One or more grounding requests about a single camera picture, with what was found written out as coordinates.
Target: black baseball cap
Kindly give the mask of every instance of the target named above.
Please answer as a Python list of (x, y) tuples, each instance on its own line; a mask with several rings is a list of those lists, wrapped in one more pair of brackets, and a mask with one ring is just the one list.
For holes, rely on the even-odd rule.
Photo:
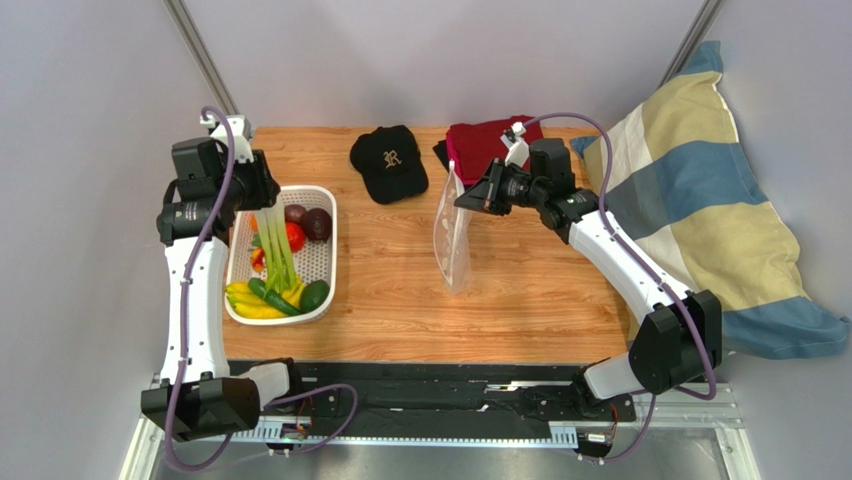
[(376, 203), (387, 205), (429, 188), (417, 141), (405, 125), (361, 135), (352, 145), (349, 161), (364, 177), (367, 193)]

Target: folded red shirt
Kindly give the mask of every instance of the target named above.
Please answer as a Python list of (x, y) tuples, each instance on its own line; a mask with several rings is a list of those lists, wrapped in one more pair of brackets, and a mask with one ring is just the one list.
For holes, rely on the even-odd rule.
[[(452, 138), (456, 161), (461, 167), (461, 179), (465, 185), (470, 185), (479, 180), (479, 177), (488, 169), (488, 165), (495, 157), (505, 158), (508, 153), (506, 145), (500, 140), (503, 132), (512, 127), (515, 122), (526, 122), (532, 117), (518, 115), (503, 120), (492, 120), (490, 122), (471, 125), (468, 123), (457, 123), (450, 127), (447, 133)], [(532, 143), (544, 135), (541, 133), (539, 124), (531, 125), (524, 134), (524, 140)], [(524, 165), (529, 170), (529, 162)]]

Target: plastic bag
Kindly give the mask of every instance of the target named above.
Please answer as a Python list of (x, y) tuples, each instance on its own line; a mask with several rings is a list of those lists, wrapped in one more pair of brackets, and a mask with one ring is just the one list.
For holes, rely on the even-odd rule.
[(470, 244), (467, 227), (472, 212), (456, 208), (454, 202), (464, 193), (461, 179), (455, 173), (455, 162), (450, 160), (449, 175), (438, 203), (435, 217), (433, 246), (438, 267), (444, 276), (444, 285), (455, 295), (462, 290), (470, 275)]

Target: wooden tabletop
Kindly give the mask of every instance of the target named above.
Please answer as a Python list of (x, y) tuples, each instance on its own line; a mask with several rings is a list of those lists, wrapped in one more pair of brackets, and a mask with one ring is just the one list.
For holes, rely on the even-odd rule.
[[(425, 194), (374, 203), (349, 163), (367, 128), (260, 128), (281, 185), (319, 185), (338, 203), (337, 291), (322, 319), (248, 326), (225, 319), (229, 358), (508, 364), (588, 363), (626, 351), (628, 309), (603, 275), (531, 209), (475, 214), (468, 288), (448, 294), (432, 249), (447, 178), (432, 146), (447, 128), (412, 128), (429, 176)], [(546, 128), (566, 140), (585, 129)], [(578, 183), (588, 178), (574, 156)]]

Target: gray wall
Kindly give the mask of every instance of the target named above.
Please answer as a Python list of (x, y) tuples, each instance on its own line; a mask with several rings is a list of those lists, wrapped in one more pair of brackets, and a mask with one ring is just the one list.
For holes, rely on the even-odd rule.
[(0, 6), (3, 478), (115, 478), (163, 361), (154, 219), (212, 101), (162, 2)]
[(187, 0), (254, 125), (448, 125), (656, 89), (701, 0)]
[[(721, 88), (761, 187), (802, 247), (813, 298), (852, 315), (852, 3), (729, 0)], [(852, 354), (813, 361), (731, 358), (763, 477), (849, 478)]]

